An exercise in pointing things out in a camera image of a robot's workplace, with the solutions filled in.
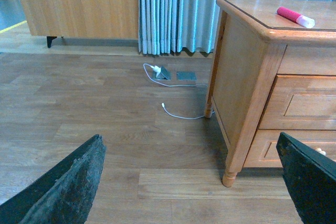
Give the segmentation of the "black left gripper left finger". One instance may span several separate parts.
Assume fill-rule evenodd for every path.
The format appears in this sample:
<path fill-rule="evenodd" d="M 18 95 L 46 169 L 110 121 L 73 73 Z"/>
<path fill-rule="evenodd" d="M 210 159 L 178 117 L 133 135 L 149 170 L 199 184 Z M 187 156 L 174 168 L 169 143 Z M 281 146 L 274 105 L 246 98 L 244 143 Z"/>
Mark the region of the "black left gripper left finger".
<path fill-rule="evenodd" d="M 1 223 L 85 223 L 103 170 L 97 134 L 27 188 L 1 204 Z"/>

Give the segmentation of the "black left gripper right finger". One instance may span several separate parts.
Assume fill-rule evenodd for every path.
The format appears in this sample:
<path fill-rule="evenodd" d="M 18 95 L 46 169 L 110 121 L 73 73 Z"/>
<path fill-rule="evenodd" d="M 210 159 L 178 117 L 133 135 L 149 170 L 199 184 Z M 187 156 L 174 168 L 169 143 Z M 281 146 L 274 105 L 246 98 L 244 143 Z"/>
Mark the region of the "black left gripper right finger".
<path fill-rule="evenodd" d="M 303 223 L 335 223 L 335 161 L 281 132 L 283 179 Z"/>

